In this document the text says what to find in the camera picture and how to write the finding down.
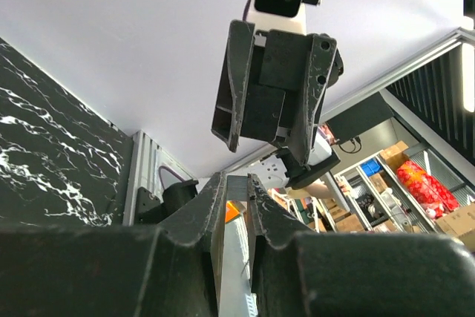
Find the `ceiling light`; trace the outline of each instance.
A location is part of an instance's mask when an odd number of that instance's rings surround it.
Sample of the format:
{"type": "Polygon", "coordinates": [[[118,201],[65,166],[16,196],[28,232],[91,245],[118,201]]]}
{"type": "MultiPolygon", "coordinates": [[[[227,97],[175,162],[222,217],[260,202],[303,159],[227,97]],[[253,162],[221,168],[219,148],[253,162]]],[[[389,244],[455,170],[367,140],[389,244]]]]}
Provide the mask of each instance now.
{"type": "MultiPolygon", "coordinates": [[[[474,29],[474,20],[464,16],[462,28],[474,29]]],[[[471,44],[462,44],[462,88],[463,107],[465,110],[475,111],[475,48],[471,44]]]]}

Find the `marble pattern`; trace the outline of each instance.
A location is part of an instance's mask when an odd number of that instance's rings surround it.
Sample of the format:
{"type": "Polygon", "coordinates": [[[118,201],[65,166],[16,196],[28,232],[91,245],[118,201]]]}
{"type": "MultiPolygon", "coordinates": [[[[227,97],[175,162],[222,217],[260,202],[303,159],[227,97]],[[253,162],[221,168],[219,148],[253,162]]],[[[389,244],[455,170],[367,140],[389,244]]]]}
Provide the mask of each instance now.
{"type": "Polygon", "coordinates": [[[0,223],[120,220],[131,140],[0,39],[0,223]]]}

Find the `blue bin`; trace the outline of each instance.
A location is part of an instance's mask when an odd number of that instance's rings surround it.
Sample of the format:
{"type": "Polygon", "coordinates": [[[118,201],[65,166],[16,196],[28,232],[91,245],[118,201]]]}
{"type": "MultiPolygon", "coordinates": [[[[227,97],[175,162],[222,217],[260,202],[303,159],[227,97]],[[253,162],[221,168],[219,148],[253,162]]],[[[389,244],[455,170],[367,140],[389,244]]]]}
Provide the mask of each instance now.
{"type": "Polygon", "coordinates": [[[362,163],[361,168],[368,177],[373,176],[374,174],[377,174],[381,171],[381,166],[378,164],[376,159],[371,159],[366,163],[362,163]]]}

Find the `red bag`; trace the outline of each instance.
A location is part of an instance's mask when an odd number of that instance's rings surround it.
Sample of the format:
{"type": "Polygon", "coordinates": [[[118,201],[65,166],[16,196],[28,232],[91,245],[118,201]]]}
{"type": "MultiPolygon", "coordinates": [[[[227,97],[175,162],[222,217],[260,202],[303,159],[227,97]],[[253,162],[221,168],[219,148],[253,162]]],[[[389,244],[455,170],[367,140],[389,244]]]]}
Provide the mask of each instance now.
{"type": "Polygon", "coordinates": [[[459,203],[452,193],[413,161],[402,164],[396,174],[417,202],[436,211],[436,218],[442,216],[440,203],[450,212],[459,208],[459,203]]]}

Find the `white ceiling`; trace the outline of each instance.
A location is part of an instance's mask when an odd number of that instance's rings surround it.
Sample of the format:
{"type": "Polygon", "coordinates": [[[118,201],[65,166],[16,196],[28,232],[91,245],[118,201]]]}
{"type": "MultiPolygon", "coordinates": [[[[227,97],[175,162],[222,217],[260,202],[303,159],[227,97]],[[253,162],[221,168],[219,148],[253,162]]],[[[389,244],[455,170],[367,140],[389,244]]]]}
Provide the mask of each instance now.
{"type": "MultiPolygon", "coordinates": [[[[197,176],[237,154],[211,132],[229,22],[246,0],[0,0],[0,36],[125,132],[144,129],[197,176]]],[[[458,27],[462,0],[322,0],[310,32],[345,75],[324,111],[458,27]]]]}

